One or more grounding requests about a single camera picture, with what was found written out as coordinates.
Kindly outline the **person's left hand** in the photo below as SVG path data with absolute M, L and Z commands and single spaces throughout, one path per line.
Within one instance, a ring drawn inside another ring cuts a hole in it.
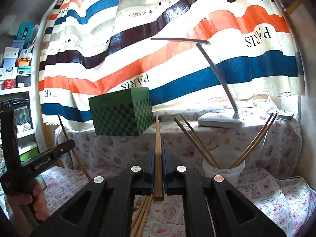
M 35 217 L 38 220 L 46 220 L 50 216 L 46 199 L 41 184 L 36 181 L 33 188 L 33 194 L 16 194 L 14 196 L 7 196 L 7 201 L 12 209 L 13 215 L 9 221 L 12 223 L 20 236 L 29 236 L 34 230 L 34 227 L 28 222 L 23 213 L 22 205 L 33 205 Z

